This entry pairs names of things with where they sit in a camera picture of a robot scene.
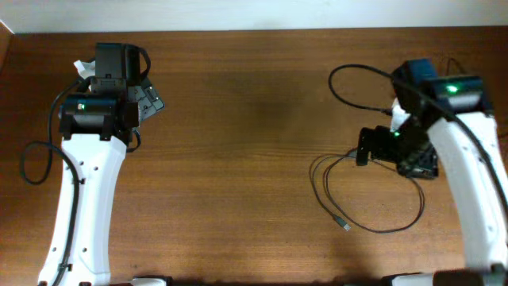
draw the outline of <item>white panel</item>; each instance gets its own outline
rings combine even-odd
[[[508,25],[507,0],[2,0],[15,33]]]

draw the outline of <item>cable tip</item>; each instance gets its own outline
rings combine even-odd
[[[345,231],[349,231],[351,229],[351,226],[343,219],[341,218],[340,216],[338,215],[335,215],[333,216],[333,219],[335,220],[335,222],[337,222],[339,224],[339,226],[341,226]]]

